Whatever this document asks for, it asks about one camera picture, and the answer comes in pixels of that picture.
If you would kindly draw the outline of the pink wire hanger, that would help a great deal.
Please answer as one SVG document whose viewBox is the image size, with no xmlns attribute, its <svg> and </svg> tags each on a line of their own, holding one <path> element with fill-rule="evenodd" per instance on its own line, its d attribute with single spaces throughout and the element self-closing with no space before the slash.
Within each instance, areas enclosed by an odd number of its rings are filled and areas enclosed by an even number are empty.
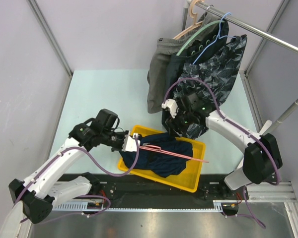
<svg viewBox="0 0 298 238">
<path fill-rule="evenodd" d="M 161 154 L 165 154 L 165 155 L 170 155 L 170 156 L 174 156 L 174 157 L 179 157 L 179 158 L 183 158 L 183 159 L 188 159 L 188 160 L 194 160 L 194 161 L 198 161 L 198 162 L 202 162 L 202 163 L 208 163 L 209 161 L 207 160 L 202 160 L 202 159 L 197 159 L 197 158 L 193 158 L 190 156 L 186 156 L 183 154 L 178 154 L 175 152 L 170 152 L 167 150 L 163 150 L 161 149 L 159 146 L 151 146 L 151 145 L 146 145 L 146 146 L 140 146 L 140 149 L 143 150 L 147 150 L 147 151 L 152 151 L 152 152 L 156 152 L 156 153 L 161 153 Z"/>
</svg>

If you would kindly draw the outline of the navy blue shorts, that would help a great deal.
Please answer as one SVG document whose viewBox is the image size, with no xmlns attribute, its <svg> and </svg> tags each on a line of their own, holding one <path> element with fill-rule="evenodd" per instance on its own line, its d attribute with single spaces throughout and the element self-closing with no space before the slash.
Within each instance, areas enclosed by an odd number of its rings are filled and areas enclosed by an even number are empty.
<svg viewBox="0 0 298 238">
<path fill-rule="evenodd" d="M 193 146 L 186 141 L 176 140 L 168 133 L 139 136 L 140 145 L 151 144 L 159 146 L 163 150 L 193 156 Z M 135 169 L 151 170 L 160 177 L 178 175 L 186 168 L 187 159 L 156 153 L 140 149 L 139 158 L 134 166 Z"/>
</svg>

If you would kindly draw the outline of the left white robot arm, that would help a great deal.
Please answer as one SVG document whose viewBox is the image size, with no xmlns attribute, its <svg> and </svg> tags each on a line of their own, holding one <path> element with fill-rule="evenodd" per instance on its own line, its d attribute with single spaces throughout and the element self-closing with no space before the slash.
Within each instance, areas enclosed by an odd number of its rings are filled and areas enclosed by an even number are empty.
<svg viewBox="0 0 298 238">
<path fill-rule="evenodd" d="M 55 183 L 76 160 L 84 155 L 90 157 L 90 150 L 99 145 L 106 145 L 112 151 L 138 153 L 138 136 L 128 130 L 117 132 L 119 122 L 117 114 L 101 109 L 96 117 L 75 125 L 60 149 L 40 168 L 25 179 L 15 178 L 9 184 L 13 203 L 22 203 L 23 214 L 28 220 L 40 223 L 54 207 L 74 198 L 102 198 L 100 181 L 89 172 L 60 188 L 56 188 Z"/>
</svg>

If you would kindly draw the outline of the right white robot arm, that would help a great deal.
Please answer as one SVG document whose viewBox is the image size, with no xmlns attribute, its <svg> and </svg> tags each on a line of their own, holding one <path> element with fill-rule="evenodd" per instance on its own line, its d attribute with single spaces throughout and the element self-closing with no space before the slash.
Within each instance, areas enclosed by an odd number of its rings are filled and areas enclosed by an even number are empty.
<svg viewBox="0 0 298 238">
<path fill-rule="evenodd" d="M 243 153 L 242 166 L 228 174 L 219 186 L 223 198 L 231 199 L 240 187 L 260 184 L 272 174 L 276 182 L 280 182 L 278 170 L 283 162 L 272 134 L 262 135 L 243 127 L 226 116 L 214 102 L 201 100 L 195 93 L 177 100 L 167 99 L 161 107 L 169 113 L 166 124 L 170 130 L 184 134 L 189 126 L 202 125 L 222 135 Z"/>
</svg>

